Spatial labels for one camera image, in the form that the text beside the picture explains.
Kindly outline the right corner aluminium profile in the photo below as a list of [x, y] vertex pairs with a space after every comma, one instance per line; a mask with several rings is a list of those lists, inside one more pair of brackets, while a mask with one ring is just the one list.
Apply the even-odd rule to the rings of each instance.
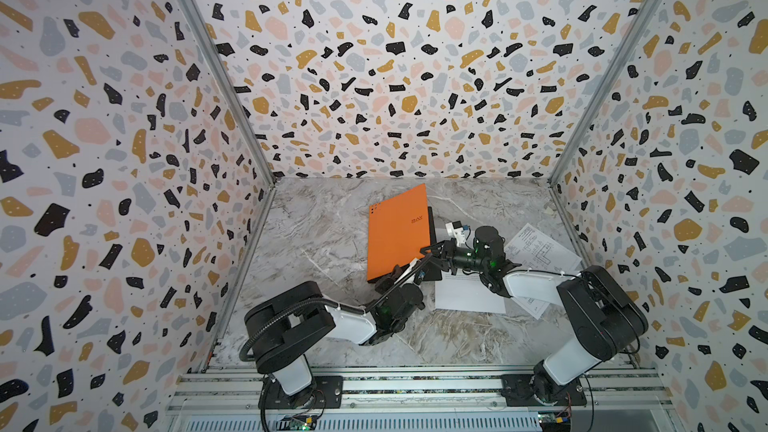
[[630, 24], [627, 34], [622, 39], [617, 51], [609, 63], [606, 72], [602, 75], [602, 78], [597, 83], [594, 94], [591, 96], [588, 102], [586, 111], [579, 119], [577, 125], [573, 128], [563, 153], [558, 159], [552, 174], [548, 178], [549, 188], [556, 189], [556, 184], [564, 176], [569, 161], [574, 157], [579, 147], [579, 143], [586, 135], [590, 124], [596, 118], [600, 111], [602, 104], [605, 102], [606, 97], [611, 91], [613, 84], [619, 78], [621, 71], [627, 65], [628, 61], [633, 56], [633, 50], [639, 43], [644, 30], [646, 29], [650, 19], [653, 17], [657, 8], [661, 4], [662, 0], [644, 0], [641, 4], [635, 19]]

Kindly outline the left circuit board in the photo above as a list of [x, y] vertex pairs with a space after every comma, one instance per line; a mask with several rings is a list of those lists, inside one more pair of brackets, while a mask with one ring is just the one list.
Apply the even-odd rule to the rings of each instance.
[[314, 415], [285, 416], [277, 422], [277, 431], [315, 431], [318, 418]]

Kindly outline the orange folder black inside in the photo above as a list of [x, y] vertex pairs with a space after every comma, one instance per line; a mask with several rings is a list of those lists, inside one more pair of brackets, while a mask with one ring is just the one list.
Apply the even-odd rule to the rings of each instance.
[[436, 241], [427, 188], [419, 185], [368, 209], [367, 282], [375, 283], [423, 256]]

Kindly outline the circuit board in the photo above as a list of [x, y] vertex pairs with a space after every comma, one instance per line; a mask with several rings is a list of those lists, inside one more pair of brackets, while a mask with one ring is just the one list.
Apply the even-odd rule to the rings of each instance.
[[315, 431], [318, 418], [314, 415], [285, 416], [277, 422], [277, 431]]
[[567, 414], [539, 413], [538, 423], [542, 432], [571, 431], [571, 420]]

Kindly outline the left corner aluminium profile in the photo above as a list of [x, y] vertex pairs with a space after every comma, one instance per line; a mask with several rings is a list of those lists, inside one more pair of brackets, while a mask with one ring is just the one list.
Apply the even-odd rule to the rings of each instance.
[[251, 113], [246, 110], [242, 99], [252, 92], [253, 81], [237, 79], [237, 74], [244, 70], [235, 65], [229, 70], [228, 61], [249, 45], [246, 35], [224, 12], [225, 0], [178, 0], [179, 6], [189, 22], [190, 30], [199, 43], [203, 58], [211, 68], [211, 73], [224, 95], [234, 120], [243, 134], [243, 140], [249, 147], [255, 160], [258, 176], [263, 179], [268, 189], [275, 187], [275, 178], [264, 157], [249, 121]]

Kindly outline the white technical drawing sheet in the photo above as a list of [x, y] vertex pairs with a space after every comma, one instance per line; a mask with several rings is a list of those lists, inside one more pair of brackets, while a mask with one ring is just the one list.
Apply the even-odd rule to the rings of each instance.
[[505, 246], [505, 252], [517, 263], [503, 279], [507, 293], [535, 319], [550, 305], [562, 306], [556, 287], [582, 270], [574, 252], [530, 224]]

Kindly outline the corner aluminium profile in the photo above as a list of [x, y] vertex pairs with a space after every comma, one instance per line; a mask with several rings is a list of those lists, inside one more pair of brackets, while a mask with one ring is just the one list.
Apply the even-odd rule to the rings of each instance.
[[569, 161], [574, 157], [579, 147], [579, 143], [586, 135], [590, 124], [596, 118], [600, 111], [602, 104], [605, 102], [606, 97], [611, 91], [613, 84], [619, 78], [621, 71], [627, 65], [628, 61], [633, 56], [633, 50], [639, 43], [644, 30], [646, 29], [650, 19], [653, 17], [657, 8], [661, 4], [662, 0], [644, 0], [641, 4], [635, 19], [630, 24], [627, 34], [622, 39], [617, 51], [609, 63], [606, 72], [602, 75], [602, 78], [597, 83], [594, 94], [591, 96], [588, 102], [586, 111], [579, 119], [577, 125], [573, 128], [563, 153], [558, 159], [552, 174], [548, 178], [549, 188], [556, 189], [556, 184], [564, 176]]
[[190, 30], [199, 43], [203, 58], [211, 68], [211, 73], [224, 95], [234, 120], [243, 134], [243, 140], [249, 147], [255, 160], [258, 176], [263, 179], [268, 189], [275, 187], [275, 178], [264, 157], [249, 121], [251, 113], [246, 110], [242, 99], [252, 92], [253, 81], [237, 79], [237, 74], [244, 70], [235, 65], [229, 70], [228, 61], [249, 45], [246, 35], [224, 12], [225, 0], [178, 0], [179, 6], [189, 22]]

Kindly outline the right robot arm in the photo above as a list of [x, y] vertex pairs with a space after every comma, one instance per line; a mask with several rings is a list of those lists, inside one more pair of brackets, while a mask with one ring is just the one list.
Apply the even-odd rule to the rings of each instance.
[[420, 249], [425, 261], [442, 272], [462, 270], [479, 277], [490, 292], [504, 298], [533, 299], [564, 309], [573, 331], [558, 351], [537, 363], [526, 383], [506, 394], [555, 405], [569, 386], [597, 365], [640, 347], [649, 324], [625, 290], [600, 266], [578, 273], [525, 267], [507, 258], [505, 241], [491, 226], [476, 229], [470, 246], [458, 239]]

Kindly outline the right circuit board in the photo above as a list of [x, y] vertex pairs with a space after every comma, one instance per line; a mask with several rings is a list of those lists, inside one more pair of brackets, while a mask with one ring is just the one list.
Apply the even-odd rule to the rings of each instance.
[[567, 414], [539, 413], [538, 423], [542, 432], [571, 431], [571, 420]]

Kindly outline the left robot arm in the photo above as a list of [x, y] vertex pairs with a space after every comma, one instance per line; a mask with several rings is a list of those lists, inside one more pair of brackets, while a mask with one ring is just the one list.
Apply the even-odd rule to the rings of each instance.
[[247, 339], [239, 360], [253, 363], [290, 398], [313, 392], [306, 353], [325, 338], [374, 346], [400, 333], [425, 307], [420, 283], [434, 262], [429, 253], [393, 271], [382, 282], [386, 289], [364, 306], [332, 300], [316, 282], [306, 281], [253, 307], [244, 318]]

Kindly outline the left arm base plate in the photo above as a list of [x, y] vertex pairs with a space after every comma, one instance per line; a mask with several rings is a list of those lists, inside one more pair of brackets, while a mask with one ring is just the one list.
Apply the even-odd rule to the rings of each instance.
[[265, 410], [339, 409], [343, 385], [340, 375], [315, 376], [309, 386], [287, 394], [276, 380], [271, 380], [261, 394], [259, 407]]

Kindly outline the aluminium mounting rail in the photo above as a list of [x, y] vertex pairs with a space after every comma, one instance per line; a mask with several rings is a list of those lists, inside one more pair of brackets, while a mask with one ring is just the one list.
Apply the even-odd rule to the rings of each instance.
[[[653, 369], [599, 367], [577, 378], [556, 403], [522, 396], [524, 366], [407, 366], [314, 369], [314, 384], [338, 412], [502, 412], [528, 410], [627, 411], [672, 409], [670, 393]], [[256, 413], [262, 375], [222, 368], [185, 374], [169, 415]]]

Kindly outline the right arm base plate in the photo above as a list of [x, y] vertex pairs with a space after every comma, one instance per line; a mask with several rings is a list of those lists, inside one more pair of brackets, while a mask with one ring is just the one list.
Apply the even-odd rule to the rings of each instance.
[[509, 407], [587, 405], [587, 398], [577, 380], [559, 385], [543, 374], [502, 375], [501, 395]]

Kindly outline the white text paper sheet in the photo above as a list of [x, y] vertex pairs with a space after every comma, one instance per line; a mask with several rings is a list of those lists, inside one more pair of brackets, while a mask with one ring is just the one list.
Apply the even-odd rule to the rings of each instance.
[[489, 291], [477, 275], [446, 274], [435, 282], [435, 308], [463, 312], [504, 314], [505, 299]]

